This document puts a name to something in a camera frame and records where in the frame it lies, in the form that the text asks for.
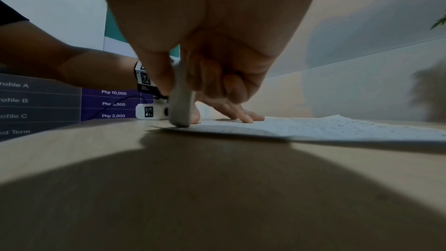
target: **wooden table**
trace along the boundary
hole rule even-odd
[[[444,145],[168,126],[93,120],[0,143],[0,250],[446,248]]]

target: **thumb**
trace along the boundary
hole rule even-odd
[[[175,74],[169,52],[137,53],[137,55],[150,80],[162,95],[168,96],[175,83]]]

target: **dark sleeve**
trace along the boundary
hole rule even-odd
[[[20,21],[29,20],[0,0],[0,26]]]

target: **paper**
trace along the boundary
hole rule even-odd
[[[207,120],[187,129],[189,132],[211,132],[263,136],[307,141],[435,141],[446,142],[446,131],[378,124],[342,116],[320,119],[270,118],[244,124],[241,121]]]

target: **cable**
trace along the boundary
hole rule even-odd
[[[104,110],[107,110],[109,107],[114,106],[116,103],[121,102],[121,101],[123,101],[123,100],[126,100],[126,99],[128,99],[128,98],[133,98],[133,97],[139,97],[139,98],[142,98],[142,99],[144,99],[144,102],[147,103],[147,100],[146,100],[145,97],[142,96],[142,95],[131,95],[131,96],[127,96],[127,97],[121,98],[121,99],[119,99],[118,101],[115,101],[115,102],[113,102],[112,104],[110,104],[110,105],[108,105],[108,106],[102,108],[101,110],[97,111],[97,112],[96,112],[93,116],[91,116],[91,118],[89,118],[87,121],[93,119],[94,117],[96,117],[96,115],[98,115],[99,113],[101,113],[101,112],[104,111]]]

